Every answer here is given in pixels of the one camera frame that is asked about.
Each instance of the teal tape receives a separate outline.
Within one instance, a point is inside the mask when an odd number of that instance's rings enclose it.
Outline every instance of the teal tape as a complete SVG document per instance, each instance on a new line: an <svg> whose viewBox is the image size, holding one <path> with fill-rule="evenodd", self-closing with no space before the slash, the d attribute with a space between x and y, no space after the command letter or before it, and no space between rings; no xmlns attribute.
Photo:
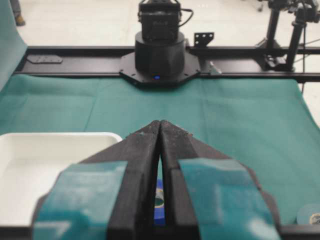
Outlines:
<svg viewBox="0 0 320 240"><path fill-rule="evenodd" d="M74 164L43 203L33 240L105 240L126 161Z"/></svg>
<svg viewBox="0 0 320 240"><path fill-rule="evenodd" d="M0 91L23 58L27 45L21 39L9 0L0 0Z"/></svg>
<svg viewBox="0 0 320 240"><path fill-rule="evenodd" d="M247 170L235 160L179 161L202 240L279 240L272 215Z"/></svg>

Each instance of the black cylindrical base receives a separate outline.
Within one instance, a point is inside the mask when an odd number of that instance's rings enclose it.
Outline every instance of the black cylindrical base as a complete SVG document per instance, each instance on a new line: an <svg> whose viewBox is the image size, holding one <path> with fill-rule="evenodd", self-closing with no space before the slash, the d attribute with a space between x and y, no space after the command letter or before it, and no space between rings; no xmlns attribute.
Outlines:
<svg viewBox="0 0 320 240"><path fill-rule="evenodd" d="M152 76L171 76L185 67L185 36L179 32L174 42L147 42L142 32L135 36L135 68Z"/></svg>

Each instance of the black mounting plate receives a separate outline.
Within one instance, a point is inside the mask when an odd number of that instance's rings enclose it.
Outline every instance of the black mounting plate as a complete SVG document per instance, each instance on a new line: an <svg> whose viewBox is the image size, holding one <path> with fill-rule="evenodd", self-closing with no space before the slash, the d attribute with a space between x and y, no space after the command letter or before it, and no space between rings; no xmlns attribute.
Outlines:
<svg viewBox="0 0 320 240"><path fill-rule="evenodd" d="M134 85L144 86L177 86L189 79L194 78L201 72L199 59L185 52L184 69L181 73L171 76L153 76L147 72L139 71L135 65L135 53L132 52L121 58L120 75Z"/></svg>
<svg viewBox="0 0 320 240"><path fill-rule="evenodd" d="M194 34L194 47L205 48L214 38L214 32L196 32Z"/></svg>
<svg viewBox="0 0 320 240"><path fill-rule="evenodd" d="M54 54L30 54L26 58L32 64L61 64L63 59Z"/></svg>

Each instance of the teal tablecloth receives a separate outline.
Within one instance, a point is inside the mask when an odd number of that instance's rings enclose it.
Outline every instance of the teal tablecloth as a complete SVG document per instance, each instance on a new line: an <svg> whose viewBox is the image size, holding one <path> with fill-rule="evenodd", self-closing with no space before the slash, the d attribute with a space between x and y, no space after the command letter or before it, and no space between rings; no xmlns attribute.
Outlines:
<svg viewBox="0 0 320 240"><path fill-rule="evenodd" d="M0 93L0 134L114 132L168 120L256 172L283 224L320 201L320 132L294 80L194 79L139 89L121 78L13 76Z"/></svg>

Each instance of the cable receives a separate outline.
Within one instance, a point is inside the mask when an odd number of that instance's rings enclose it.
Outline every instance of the cable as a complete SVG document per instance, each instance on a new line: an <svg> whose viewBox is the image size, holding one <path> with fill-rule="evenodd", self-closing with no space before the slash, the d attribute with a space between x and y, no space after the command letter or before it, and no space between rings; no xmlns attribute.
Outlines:
<svg viewBox="0 0 320 240"><path fill-rule="evenodd" d="M304 0L300 0L303 5L303 18L304 18L304 28L303 28L303 73L306 72L306 39L307 39L307 7Z"/></svg>
<svg viewBox="0 0 320 240"><path fill-rule="evenodd" d="M316 40L313 40L313 41L306 42L305 45L313 44L313 43L316 43L316 42L319 42L319 41L320 41L320 38L316 39Z"/></svg>
<svg viewBox="0 0 320 240"><path fill-rule="evenodd" d="M308 55L305 55L305 57L303 58L299 58L298 60L296 60L296 61L294 61L294 63L298 63L298 62L300 62L300 61L302 61L303 59L306 59L307 57L310 57L311 55L310 54L308 54Z"/></svg>
<svg viewBox="0 0 320 240"><path fill-rule="evenodd" d="M190 14L189 18L188 18L184 23L182 23L182 24L180 24L180 25L178 26L179 28L182 27L183 25L185 25L187 22L189 22L190 19L194 16L194 11L193 11L192 9L181 8L181 11L190 12L191 14Z"/></svg>

